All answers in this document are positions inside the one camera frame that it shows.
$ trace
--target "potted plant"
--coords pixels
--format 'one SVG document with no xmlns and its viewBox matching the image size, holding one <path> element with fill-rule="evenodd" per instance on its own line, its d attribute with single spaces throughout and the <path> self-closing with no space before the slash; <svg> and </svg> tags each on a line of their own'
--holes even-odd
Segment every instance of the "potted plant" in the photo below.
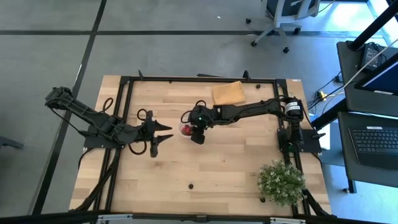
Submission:
<svg viewBox="0 0 398 224">
<path fill-rule="evenodd" d="M 297 205 L 299 200 L 305 198 L 302 193 L 306 188 L 303 174 L 283 161 L 272 161 L 271 166 L 261 167 L 257 185 L 262 202 L 268 198 L 280 206 Z"/>
</svg>

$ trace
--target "red object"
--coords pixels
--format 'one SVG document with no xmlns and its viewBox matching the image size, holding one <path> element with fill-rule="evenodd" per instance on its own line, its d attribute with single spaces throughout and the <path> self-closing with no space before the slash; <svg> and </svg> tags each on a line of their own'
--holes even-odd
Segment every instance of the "red object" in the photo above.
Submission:
<svg viewBox="0 0 398 224">
<path fill-rule="evenodd" d="M 191 127 L 189 125 L 185 125 L 185 127 L 181 129 L 181 133 L 185 136 L 190 136 L 192 134 Z"/>
</svg>

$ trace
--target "desk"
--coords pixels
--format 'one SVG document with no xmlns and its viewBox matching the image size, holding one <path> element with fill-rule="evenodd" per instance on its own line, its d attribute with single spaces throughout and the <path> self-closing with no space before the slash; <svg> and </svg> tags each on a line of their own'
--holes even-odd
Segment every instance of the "desk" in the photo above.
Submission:
<svg viewBox="0 0 398 224">
<path fill-rule="evenodd" d="M 398 187 L 398 170 L 379 169 L 364 166 L 358 163 L 355 155 L 355 148 L 349 135 L 348 128 L 366 122 L 369 126 L 398 126 L 398 120 L 377 118 L 352 113 L 338 113 L 338 121 L 341 132 L 341 142 L 344 151 L 344 161 L 347 178 L 372 184 L 381 184 L 390 187 Z"/>
<path fill-rule="evenodd" d="M 116 97 L 120 76 L 106 75 L 96 102 L 100 110 L 105 99 Z M 178 124 L 183 112 L 193 108 L 198 100 L 211 106 L 211 88 L 222 83 L 203 82 L 144 82 L 135 81 L 127 123 L 139 124 L 139 109 L 153 110 L 161 124 L 173 130 L 158 132 L 174 134 L 159 146 L 159 155 L 149 152 L 135 156 L 127 148 L 122 150 L 112 212 L 291 216 L 290 207 L 279 207 L 268 200 L 261 203 L 257 189 L 257 172 L 272 160 L 283 159 L 279 152 L 276 130 L 278 120 L 273 115 L 261 115 L 239 120 L 228 126 L 217 126 L 206 131 L 206 141 L 198 145 L 183 138 Z M 274 97 L 270 84 L 243 83 L 246 103 Z M 300 80 L 287 80 L 290 96 L 305 97 Z M 124 105 L 125 91 L 121 105 Z M 304 129 L 310 126 L 302 122 Z M 137 151 L 142 144 L 133 144 Z M 98 182 L 104 149 L 94 149 L 80 166 L 70 208 L 76 208 Z M 301 153 L 306 185 L 325 211 L 331 213 L 323 180 L 322 168 L 311 154 Z M 100 208 L 104 209 L 107 186 L 103 190 Z"/>
<path fill-rule="evenodd" d="M 337 52 L 340 62 L 341 74 L 343 76 L 344 84 L 351 79 L 358 71 L 358 64 L 362 57 L 361 51 L 352 51 L 348 48 L 346 42 L 337 43 Z M 389 59 L 394 54 L 398 53 L 398 49 L 390 48 L 384 52 L 384 55 Z M 361 72 L 354 80 L 358 81 L 365 77 L 365 73 Z M 346 98 L 341 100 L 335 106 L 326 111 L 319 118 L 312 121 L 312 125 L 316 129 L 321 129 L 328 123 L 337 118 L 337 112 L 357 111 L 363 113 L 381 114 L 386 116 L 398 116 L 398 110 L 394 106 L 398 105 L 398 97 L 392 95 L 385 95 L 373 93 L 367 90 L 360 90 L 354 88 L 354 83 L 348 85 L 345 89 Z"/>
</svg>

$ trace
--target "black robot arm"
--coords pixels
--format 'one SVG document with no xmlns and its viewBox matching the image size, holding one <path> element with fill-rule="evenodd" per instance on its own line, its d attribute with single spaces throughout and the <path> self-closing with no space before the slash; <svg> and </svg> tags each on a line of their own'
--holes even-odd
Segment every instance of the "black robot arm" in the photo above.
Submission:
<svg viewBox="0 0 398 224">
<path fill-rule="evenodd" d="M 191 140 L 203 144 L 204 130 L 216 125 L 228 125 L 237 122 L 241 118 L 248 118 L 262 114 L 273 114 L 283 121 L 289 122 L 288 138 L 296 144 L 302 144 L 302 131 L 300 122 L 303 120 L 303 106 L 301 100 L 288 96 L 280 96 L 258 103 L 251 103 L 242 106 L 235 105 L 214 105 L 212 109 L 206 107 L 206 103 L 200 100 L 191 111 L 187 111 L 188 121 L 193 125 Z"/>
<path fill-rule="evenodd" d="M 154 137 L 155 131 L 170 130 L 172 128 L 161 125 L 156 120 L 153 121 L 152 111 L 146 111 L 144 109 L 139 110 L 137 113 L 137 117 L 142 121 L 142 123 L 138 126 L 131 126 L 126 124 L 122 119 L 118 118 L 117 116 L 106 114 L 104 112 L 106 110 L 105 105 L 102 111 L 97 112 L 94 109 L 86 106 L 84 103 L 74 99 L 70 89 L 66 87 L 53 88 L 53 90 L 45 98 L 45 100 L 45 105 L 51 110 L 58 109 L 71 111 L 74 115 L 78 116 L 82 120 L 86 121 L 88 124 L 95 127 L 95 133 L 79 131 L 79 133 L 84 136 L 94 134 L 123 145 L 138 141 L 150 141 L 151 157 L 157 156 L 157 146 L 159 145 L 159 143 L 173 136 L 172 134 L 169 134 L 166 136 L 157 136 L 156 138 Z M 145 113 L 145 118 L 140 118 L 140 112 Z"/>
</svg>

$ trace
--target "wooden tabletop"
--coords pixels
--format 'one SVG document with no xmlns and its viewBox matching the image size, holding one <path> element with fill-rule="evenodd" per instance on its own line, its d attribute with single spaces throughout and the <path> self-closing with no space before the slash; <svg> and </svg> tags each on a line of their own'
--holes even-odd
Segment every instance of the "wooden tabletop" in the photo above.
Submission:
<svg viewBox="0 0 398 224">
<path fill-rule="evenodd" d="M 96 110 L 118 92 L 120 76 L 106 75 L 99 91 Z M 290 207 L 280 207 L 259 200 L 257 173 L 272 160 L 283 159 L 278 150 L 278 120 L 273 115 L 244 118 L 228 126 L 205 131 L 206 140 L 198 145 L 184 138 L 178 130 L 183 112 L 198 100 L 212 107 L 211 88 L 222 83 L 142 82 L 136 81 L 127 123 L 137 125 L 139 109 L 153 110 L 159 123 L 173 127 L 156 134 L 174 134 L 162 142 L 159 155 L 151 158 L 149 151 L 136 156 L 128 148 L 122 150 L 111 211 L 127 213 L 172 213 L 209 215 L 292 215 Z M 274 97 L 271 84 L 243 83 L 245 103 Z M 289 96 L 305 103 L 300 80 L 287 80 Z M 123 111 L 124 97 L 120 112 Z M 306 120 L 303 129 L 310 129 Z M 133 144 L 140 151 L 143 143 Z M 82 160 L 70 208 L 76 208 L 98 182 L 104 149 L 95 149 Z M 311 154 L 301 153 L 306 185 L 322 208 L 331 212 L 319 161 Z M 105 186 L 100 208 L 104 208 L 108 186 Z"/>
</svg>

